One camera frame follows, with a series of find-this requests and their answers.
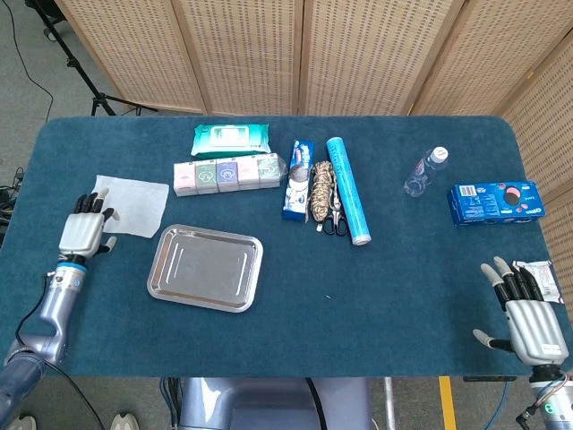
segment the white napkin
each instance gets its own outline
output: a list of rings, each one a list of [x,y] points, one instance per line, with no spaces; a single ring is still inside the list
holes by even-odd
[[[143,237],[157,233],[167,203],[168,185],[98,175],[92,192],[104,188],[109,188],[109,193],[101,211],[114,208],[119,214],[119,220],[107,220],[104,232]]]

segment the table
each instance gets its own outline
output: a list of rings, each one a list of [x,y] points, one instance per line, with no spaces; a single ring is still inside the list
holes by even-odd
[[[538,224],[456,228],[447,191],[456,182],[525,177],[515,136],[497,117],[77,117],[40,132],[0,252],[0,345],[38,299],[56,265],[59,237],[77,196],[97,174],[172,184],[193,128],[268,123],[271,149],[288,159],[295,139],[341,136],[372,234],[364,247],[281,219],[280,188],[177,198],[162,228],[180,223],[258,237],[264,245],[252,307],[227,314],[153,299],[147,291],[161,230],[119,235],[89,262],[74,310],[72,374],[138,376],[383,376],[526,374],[518,360],[480,345],[473,328],[508,329],[479,265],[547,259]],[[450,165],[419,199],[402,191],[436,145]],[[555,306],[566,339],[565,308]],[[32,319],[23,332],[40,331]]]

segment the blue plastic roll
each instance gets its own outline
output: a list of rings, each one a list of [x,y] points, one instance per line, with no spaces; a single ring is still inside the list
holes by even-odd
[[[330,162],[337,176],[338,192],[344,206],[352,243],[354,245],[366,245],[372,238],[366,224],[366,217],[360,203],[344,142],[340,137],[332,137],[327,140],[326,147],[329,150]]]

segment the scissors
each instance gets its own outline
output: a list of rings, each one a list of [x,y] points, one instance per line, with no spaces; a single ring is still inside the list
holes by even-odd
[[[329,216],[322,221],[322,229],[327,235],[344,236],[348,232],[348,223],[345,216],[342,214],[342,204],[338,197],[338,184],[337,179],[334,177],[334,185],[332,190],[332,204],[330,205],[332,212]]]

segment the metal tray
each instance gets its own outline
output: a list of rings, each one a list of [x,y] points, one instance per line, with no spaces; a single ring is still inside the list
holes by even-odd
[[[254,300],[261,258],[255,237],[175,224],[161,234],[147,290],[161,300],[244,312]]]

